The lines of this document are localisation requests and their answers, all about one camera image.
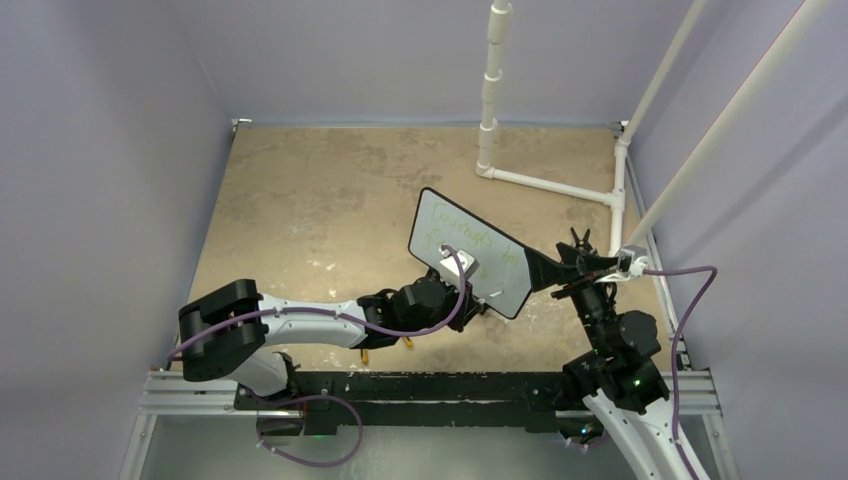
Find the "black-framed whiteboard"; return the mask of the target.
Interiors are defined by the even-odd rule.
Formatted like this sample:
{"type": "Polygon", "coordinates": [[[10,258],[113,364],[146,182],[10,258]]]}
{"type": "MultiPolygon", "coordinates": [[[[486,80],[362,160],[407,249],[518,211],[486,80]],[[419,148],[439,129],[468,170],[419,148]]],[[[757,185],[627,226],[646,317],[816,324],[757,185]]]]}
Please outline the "black-framed whiteboard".
{"type": "Polygon", "coordinates": [[[531,293],[525,245],[473,212],[425,187],[419,194],[407,250],[425,265],[436,268],[443,259],[442,245],[465,250],[480,266],[469,279],[474,293],[488,307],[513,320],[531,293]],[[489,294],[504,293],[496,298],[489,294]]]}

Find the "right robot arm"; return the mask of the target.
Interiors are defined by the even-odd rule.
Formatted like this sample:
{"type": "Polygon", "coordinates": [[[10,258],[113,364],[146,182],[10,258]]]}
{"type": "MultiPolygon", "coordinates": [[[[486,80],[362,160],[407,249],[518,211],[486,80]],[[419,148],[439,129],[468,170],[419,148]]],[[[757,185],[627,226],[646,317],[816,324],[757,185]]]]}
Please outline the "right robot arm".
{"type": "Polygon", "coordinates": [[[554,299],[572,302],[591,349],[567,363],[557,403],[586,406],[602,432],[586,428],[583,448],[611,439],[640,479],[705,479],[707,471],[680,427],[679,377],[669,380],[653,361],[661,346],[656,319],[616,311],[618,284],[653,271],[645,249],[622,248],[601,257],[587,241],[556,246],[559,259],[528,248],[531,289],[551,286],[554,299]]]}

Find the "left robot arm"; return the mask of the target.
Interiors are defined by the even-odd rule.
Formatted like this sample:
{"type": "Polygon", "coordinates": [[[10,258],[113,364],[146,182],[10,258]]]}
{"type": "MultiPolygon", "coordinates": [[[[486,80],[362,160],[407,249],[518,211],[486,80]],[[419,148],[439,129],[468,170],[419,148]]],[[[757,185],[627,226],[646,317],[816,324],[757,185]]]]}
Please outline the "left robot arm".
{"type": "Polygon", "coordinates": [[[461,332],[486,306],[472,287],[459,289],[434,272],[398,290],[383,289],[355,300],[316,304],[263,295],[254,280],[235,280],[179,310],[182,343],[177,356],[189,382],[236,379],[259,389],[272,408],[297,399],[290,360],[258,355],[263,346],[323,344],[375,350],[403,337],[443,327],[461,332]]]}

